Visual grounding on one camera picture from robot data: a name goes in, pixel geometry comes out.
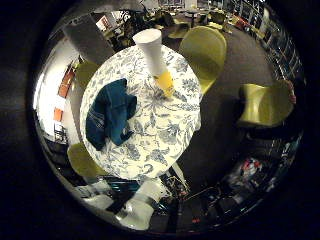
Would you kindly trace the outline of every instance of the chair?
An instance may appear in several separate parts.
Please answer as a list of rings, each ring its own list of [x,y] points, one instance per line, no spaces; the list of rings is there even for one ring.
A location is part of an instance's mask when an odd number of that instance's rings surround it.
[[[215,10],[209,13],[210,22],[208,27],[222,31],[225,27],[226,14],[221,10]]]
[[[99,66],[95,63],[85,61],[76,69],[76,81],[85,90],[91,77],[98,70]]]
[[[94,178],[107,175],[107,172],[94,162],[83,143],[71,145],[67,154],[71,167],[80,176]]]
[[[280,125],[293,110],[291,94],[284,80],[270,87],[243,84],[239,89],[239,97],[245,106],[237,125],[244,128]]]
[[[203,94],[222,71],[226,50],[227,43],[223,35],[205,26],[192,28],[181,41],[179,52],[198,77]]]
[[[190,29],[189,23],[180,22],[177,19],[173,19],[173,17],[169,12],[164,12],[163,18],[164,18],[165,24],[168,27],[176,26],[175,31],[168,35],[169,38],[173,38],[173,39],[183,38]]]

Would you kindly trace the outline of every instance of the folded teal fabric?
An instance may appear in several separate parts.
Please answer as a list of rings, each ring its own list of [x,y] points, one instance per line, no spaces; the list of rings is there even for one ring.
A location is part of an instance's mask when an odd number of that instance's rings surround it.
[[[117,146],[133,132],[123,133],[137,105],[137,97],[126,93],[127,80],[122,78],[104,86],[91,105],[86,118],[86,136],[99,151],[110,138]]]

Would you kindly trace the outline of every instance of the table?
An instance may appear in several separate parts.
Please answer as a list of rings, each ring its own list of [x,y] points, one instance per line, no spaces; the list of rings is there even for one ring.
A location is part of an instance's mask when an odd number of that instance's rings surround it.
[[[142,51],[133,46],[109,58],[94,74],[83,95],[80,108],[80,131],[93,160],[108,173],[129,180],[143,180],[164,174],[189,145],[200,126],[201,89],[186,60],[162,46],[175,86],[171,100],[163,97],[147,70]],[[97,151],[86,139],[87,112],[99,90],[106,84],[126,78],[127,93],[137,96],[135,115],[127,130],[134,134],[121,146],[109,139]]]

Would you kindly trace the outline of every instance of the wall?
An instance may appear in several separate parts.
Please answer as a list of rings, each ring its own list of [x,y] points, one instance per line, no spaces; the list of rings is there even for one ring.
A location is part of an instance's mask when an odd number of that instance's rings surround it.
[[[51,51],[50,61],[46,63],[43,82],[39,91],[37,115],[41,127],[47,134],[53,136],[53,112],[57,105],[57,94],[64,72],[68,64],[77,59],[79,53],[64,38]]]

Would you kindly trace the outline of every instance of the blue and white tablecloth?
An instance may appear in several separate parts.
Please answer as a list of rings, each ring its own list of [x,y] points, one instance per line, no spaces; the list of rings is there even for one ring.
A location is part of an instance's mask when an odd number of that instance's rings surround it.
[[[175,87],[171,100],[163,97],[149,74],[142,51],[133,46],[109,58],[94,74],[83,95],[80,131],[94,161],[108,173],[130,180],[164,174],[188,147],[193,132],[200,127],[200,85],[186,60],[162,46],[162,54]],[[127,93],[137,96],[135,115],[127,130],[134,134],[121,146],[110,139],[97,151],[86,139],[85,120],[99,90],[126,78]]]

